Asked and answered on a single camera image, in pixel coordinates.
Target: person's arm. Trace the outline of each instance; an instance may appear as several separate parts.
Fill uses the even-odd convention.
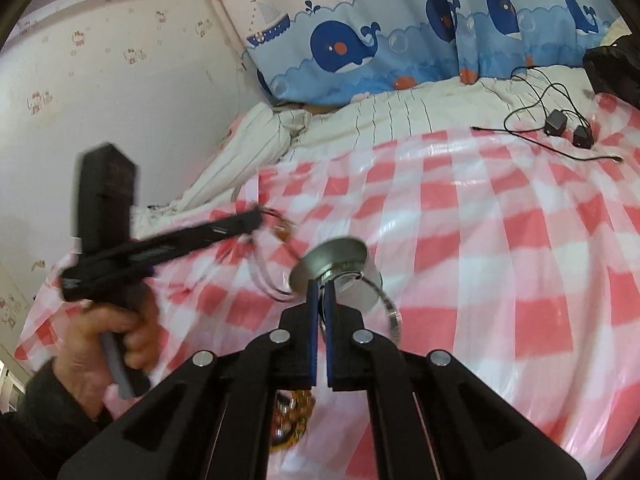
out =
[[[107,331],[127,332],[127,365],[147,371],[156,366],[158,308],[150,291],[139,313],[101,304],[79,314],[65,333],[60,355],[29,382],[18,411],[0,420],[0,439],[10,443],[0,442],[0,462],[16,462],[54,479],[63,463],[110,423],[102,399],[113,380],[98,338]]]

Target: bed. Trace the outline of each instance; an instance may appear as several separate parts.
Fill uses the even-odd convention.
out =
[[[623,15],[634,28],[635,10]],[[594,479],[640,415],[640,112],[594,96],[581,68],[520,71],[523,82],[470,66],[406,89],[351,91],[348,104],[328,112],[258,104],[230,127],[223,149],[181,197],[135,211],[134,234],[260,202],[300,225],[301,252],[336,235],[363,238],[404,316],[401,348],[452,351]],[[546,78],[566,86],[596,144],[587,152],[572,146],[570,133],[527,138],[624,163],[569,160],[501,131],[509,114],[539,101]],[[288,95],[282,78],[268,79],[271,97]],[[543,103],[571,107],[553,91]],[[513,114],[508,129],[539,128],[545,117],[542,106],[532,107]],[[577,126],[570,117],[569,131]],[[274,240],[261,238],[260,246],[276,284],[286,286],[293,262]],[[205,250],[150,280],[164,327],[154,382],[194,351],[237,351],[274,327],[282,306],[255,288],[245,251],[242,242]],[[71,258],[51,270],[23,330],[16,357],[30,367],[56,353],[81,306],[63,303],[56,281]],[[366,323],[384,331],[375,315]],[[320,363],[319,378],[323,372]],[[307,436],[271,457],[271,477],[372,478],[364,396],[336,397],[325,384],[314,395]],[[116,414],[128,407],[114,391],[107,404]]]

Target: metal ring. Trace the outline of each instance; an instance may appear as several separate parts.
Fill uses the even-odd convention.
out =
[[[391,339],[391,341],[393,341],[396,346],[400,346],[400,339],[402,335],[402,316],[400,314],[400,311],[396,307],[396,304],[391,300],[390,297],[388,297],[384,290],[373,283],[369,278],[366,278],[362,272],[354,272],[350,270],[334,276],[334,280],[336,280],[337,278],[343,278],[345,276],[353,276],[356,280],[362,280],[376,292],[380,300],[382,300],[382,303],[384,304],[386,309],[386,317],[389,320],[389,339]],[[322,339],[326,342],[326,325],[324,323],[324,312],[322,313],[322,316],[320,318],[320,333],[322,334]]]

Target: red and white checkered tablecloth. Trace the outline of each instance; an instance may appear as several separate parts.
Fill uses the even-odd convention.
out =
[[[597,151],[623,164],[574,162],[508,134],[447,130],[265,168],[228,210],[188,223],[257,200],[300,225],[300,252],[338,235],[362,238],[400,307],[401,348],[451,351],[594,478],[640,415],[640,112],[601,95],[591,122]],[[285,286],[287,251],[266,232],[258,243]],[[164,330],[154,381],[199,349],[234,352],[277,326],[284,306],[254,286],[246,250],[228,241],[157,268],[150,284]],[[56,353],[81,307],[60,300],[56,275],[16,351],[33,368]],[[366,395],[329,391],[322,359],[318,377],[308,433],[272,456],[271,474],[375,478]],[[107,404],[126,407],[114,391]]]

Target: white bed sheet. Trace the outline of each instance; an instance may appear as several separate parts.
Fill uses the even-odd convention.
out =
[[[587,113],[593,89],[583,69],[552,66],[541,70],[551,81],[563,83],[578,110]],[[539,72],[530,70],[526,77],[538,94],[548,86]],[[228,203],[258,168],[280,160],[332,158],[456,126],[502,128],[512,110],[537,100],[534,91],[522,81],[482,78],[470,86],[462,84],[460,78],[452,78],[369,96],[326,114],[313,115],[301,109],[275,112],[260,103],[242,119],[226,146],[180,198],[161,208],[137,210],[133,232],[138,238],[147,237],[170,228],[195,208],[211,202]],[[554,90],[544,96],[543,102],[548,111],[571,108],[568,100]],[[516,129],[518,118],[530,128],[542,126],[545,115],[537,106],[518,113],[508,126]],[[576,125],[576,119],[570,118],[569,126]]]

